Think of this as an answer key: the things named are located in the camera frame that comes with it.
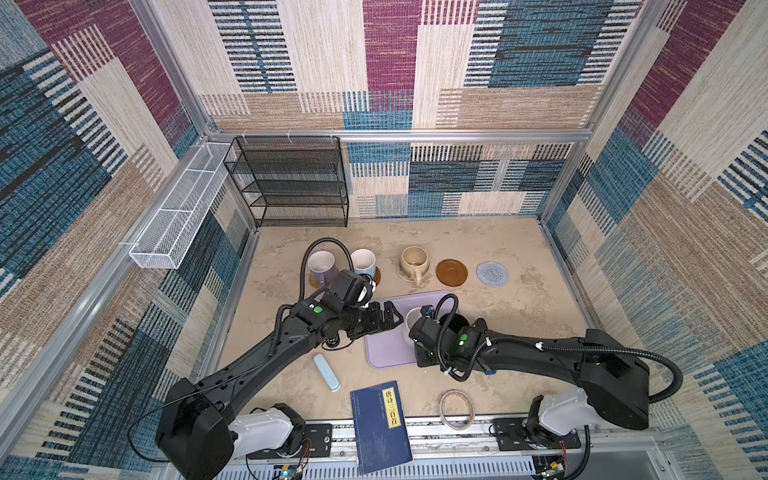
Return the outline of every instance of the white mug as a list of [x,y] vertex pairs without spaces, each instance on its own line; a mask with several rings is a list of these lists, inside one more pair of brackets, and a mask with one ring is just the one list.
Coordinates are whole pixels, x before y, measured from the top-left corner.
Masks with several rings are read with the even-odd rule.
[[406,314],[406,320],[403,322],[406,327],[402,330],[402,335],[406,339],[406,343],[409,345],[413,345],[413,340],[408,336],[408,334],[411,333],[411,328],[413,328],[413,326],[416,324],[416,322],[419,321],[420,318],[422,318],[422,307],[420,306],[411,308]]
[[355,266],[355,273],[371,276],[376,275],[376,255],[371,250],[361,248],[352,252],[352,264]]

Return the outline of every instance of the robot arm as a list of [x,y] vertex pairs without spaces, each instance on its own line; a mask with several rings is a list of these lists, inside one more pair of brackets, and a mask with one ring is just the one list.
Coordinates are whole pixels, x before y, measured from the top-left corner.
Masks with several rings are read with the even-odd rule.
[[370,278],[343,270],[320,300],[312,295],[290,307],[272,334],[230,365],[194,385],[188,379],[176,382],[166,396],[157,446],[188,480],[213,478],[233,455],[262,449],[294,453],[303,439],[303,420],[290,407],[237,415],[291,362],[321,343],[338,345],[340,330],[353,341],[399,326],[402,316],[391,302],[383,308],[369,303],[373,290]]
[[[303,264],[321,240],[310,246]],[[210,480],[233,456],[263,449],[275,449],[288,456],[298,451],[303,420],[287,405],[278,404],[253,415],[238,414],[291,362],[322,343],[338,346],[340,331],[353,341],[399,326],[402,315],[391,302],[383,308],[376,302],[369,303],[374,288],[369,276],[343,270],[330,290],[285,306],[290,308],[285,319],[280,318],[281,307],[273,333],[230,365],[196,384],[182,379],[171,386],[155,435],[158,448],[187,480]],[[314,297],[320,293],[323,297],[316,300]],[[625,349],[600,330],[590,329],[584,338],[535,339],[493,332],[483,319],[478,319],[454,333],[448,329],[452,314],[441,327],[429,318],[428,313],[433,311],[431,306],[424,306],[423,317],[409,333],[427,363],[434,359],[433,364],[459,381],[466,380],[475,369],[486,373],[508,369],[572,383],[581,389],[580,406],[584,407],[574,419],[578,425],[589,423],[584,418],[596,413],[621,427],[645,429],[649,401],[671,396],[682,384],[680,370],[669,360]],[[640,360],[642,356],[671,365],[675,378],[670,387],[650,400],[648,367]],[[567,399],[564,403],[573,404]],[[561,435],[558,425],[564,428],[563,422],[557,421],[562,415],[553,415],[556,409],[546,409],[547,405],[541,397],[534,401],[534,418],[529,418],[527,427],[531,438],[545,445],[556,441],[552,435]],[[542,406],[545,411],[539,415]],[[549,429],[545,425],[547,417],[553,419]]]

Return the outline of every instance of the gray knitted coaster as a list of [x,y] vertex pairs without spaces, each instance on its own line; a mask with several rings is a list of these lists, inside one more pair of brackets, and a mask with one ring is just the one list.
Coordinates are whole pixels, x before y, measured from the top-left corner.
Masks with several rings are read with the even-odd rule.
[[509,272],[500,263],[480,263],[477,273],[480,281],[488,286],[504,286],[509,281]]

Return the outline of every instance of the mug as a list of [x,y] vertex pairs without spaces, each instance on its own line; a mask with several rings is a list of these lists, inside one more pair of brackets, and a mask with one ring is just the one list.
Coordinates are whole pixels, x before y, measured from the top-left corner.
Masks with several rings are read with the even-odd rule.
[[415,286],[422,285],[422,278],[429,270],[429,255],[421,247],[408,247],[400,255],[400,271],[413,280]]
[[319,286],[330,286],[339,273],[336,271],[336,258],[325,250],[310,255],[306,265],[312,272],[312,279]]
[[366,273],[371,278],[376,275],[376,255],[371,250],[361,248],[352,252],[352,265],[359,275]]
[[402,330],[402,335],[406,339],[406,343],[409,345],[413,345],[413,339],[409,337],[408,334],[411,333],[411,329],[416,324],[416,322],[419,321],[420,318],[422,318],[422,307],[420,306],[411,308],[406,314],[406,319],[403,322],[405,324],[405,328]]

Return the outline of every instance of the white wire basket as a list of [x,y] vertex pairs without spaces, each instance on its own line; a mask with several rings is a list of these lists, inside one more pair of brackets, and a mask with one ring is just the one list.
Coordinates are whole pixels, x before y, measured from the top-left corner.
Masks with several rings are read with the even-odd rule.
[[131,248],[138,266],[179,268],[227,178],[223,160],[234,155],[230,144],[206,143],[197,151]]

